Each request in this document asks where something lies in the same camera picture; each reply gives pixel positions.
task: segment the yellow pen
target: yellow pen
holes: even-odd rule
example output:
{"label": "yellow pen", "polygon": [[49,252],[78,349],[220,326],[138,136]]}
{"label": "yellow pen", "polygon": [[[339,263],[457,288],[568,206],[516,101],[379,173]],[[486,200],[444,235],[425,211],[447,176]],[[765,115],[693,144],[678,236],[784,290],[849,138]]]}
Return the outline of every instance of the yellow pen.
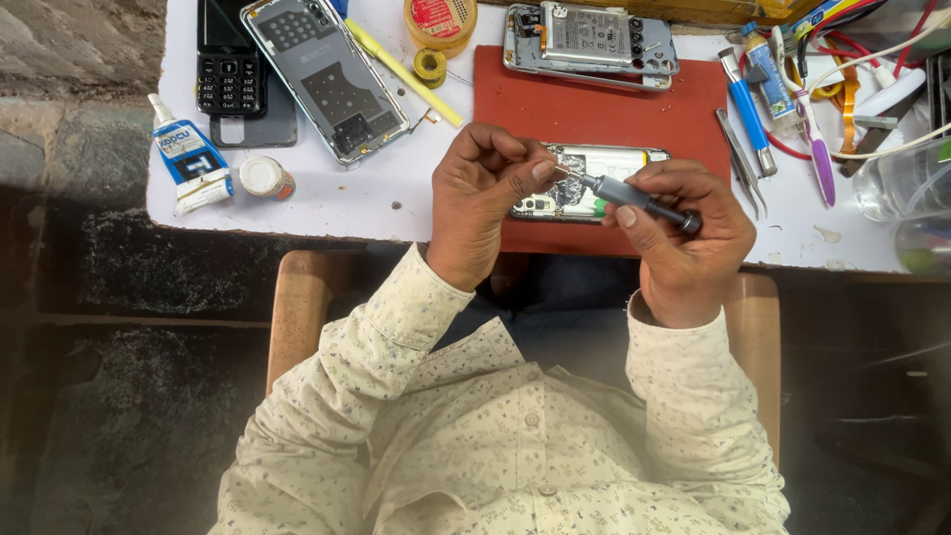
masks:
{"label": "yellow pen", "polygon": [[453,126],[459,128],[459,126],[462,125],[462,117],[460,117],[458,113],[453,111],[453,109],[450,108],[445,102],[442,102],[442,100],[437,97],[436,94],[433,93],[429,88],[423,86],[412,72],[406,70],[403,65],[400,65],[399,61],[390,55],[390,52],[384,50],[383,46],[378,43],[376,39],[370,37],[370,34],[361,28],[359,24],[354,22],[354,19],[348,18],[344,21],[344,23],[347,25],[347,28],[350,29],[350,32],[353,33],[354,38],[357,39],[357,42],[361,47],[363,47],[364,50],[366,50],[370,55],[379,59],[379,61],[383,62],[386,67],[389,67],[390,70],[392,70],[397,76],[402,78],[403,82],[406,82],[410,88],[419,93],[419,96],[428,102],[429,105],[433,107],[433,109],[445,117],[447,121],[452,123]]}

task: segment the toothbrush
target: toothbrush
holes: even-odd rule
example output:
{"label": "toothbrush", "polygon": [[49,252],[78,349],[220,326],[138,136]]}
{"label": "toothbrush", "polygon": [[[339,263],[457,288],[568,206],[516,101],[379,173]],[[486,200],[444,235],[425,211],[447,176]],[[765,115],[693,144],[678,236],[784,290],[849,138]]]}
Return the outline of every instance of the toothbrush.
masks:
{"label": "toothbrush", "polygon": [[773,27],[772,38],[776,41],[776,64],[779,65],[783,82],[786,84],[786,89],[796,93],[796,108],[805,117],[805,137],[809,140],[809,149],[812,151],[812,168],[815,169],[816,178],[819,179],[819,188],[823,193],[825,203],[834,207],[835,181],[832,177],[832,159],[829,157],[825,139],[819,131],[819,123],[816,121],[816,114],[812,110],[812,103],[805,89],[790,80],[786,74],[786,49],[780,27]]}

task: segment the phone screen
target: phone screen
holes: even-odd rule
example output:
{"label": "phone screen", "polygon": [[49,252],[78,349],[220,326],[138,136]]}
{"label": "phone screen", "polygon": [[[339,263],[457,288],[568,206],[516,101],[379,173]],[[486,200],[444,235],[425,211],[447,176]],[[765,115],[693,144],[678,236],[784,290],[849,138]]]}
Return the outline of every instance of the phone screen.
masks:
{"label": "phone screen", "polygon": [[199,0],[204,3],[202,44],[206,50],[253,47],[241,23],[241,10],[251,0]]}

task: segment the black keypad phone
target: black keypad phone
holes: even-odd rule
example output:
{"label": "black keypad phone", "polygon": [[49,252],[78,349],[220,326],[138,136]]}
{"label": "black keypad phone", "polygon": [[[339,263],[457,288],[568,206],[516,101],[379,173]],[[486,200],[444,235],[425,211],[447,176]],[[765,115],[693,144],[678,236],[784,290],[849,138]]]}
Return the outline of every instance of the black keypad phone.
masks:
{"label": "black keypad phone", "polygon": [[248,0],[198,0],[198,110],[258,115],[267,107],[266,60],[241,23]]}

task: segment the cream patterned shirt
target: cream patterned shirt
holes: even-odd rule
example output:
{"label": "cream patterned shirt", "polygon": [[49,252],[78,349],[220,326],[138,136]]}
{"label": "cream patterned shirt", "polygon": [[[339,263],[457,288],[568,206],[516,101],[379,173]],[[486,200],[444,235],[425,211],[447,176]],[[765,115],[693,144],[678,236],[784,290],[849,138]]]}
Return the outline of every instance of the cream patterned shirt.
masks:
{"label": "cream patterned shirt", "polygon": [[473,295],[412,247],[250,418],[210,533],[786,533],[723,313],[685,330],[629,315],[635,397],[543,373],[498,319],[431,353]]}

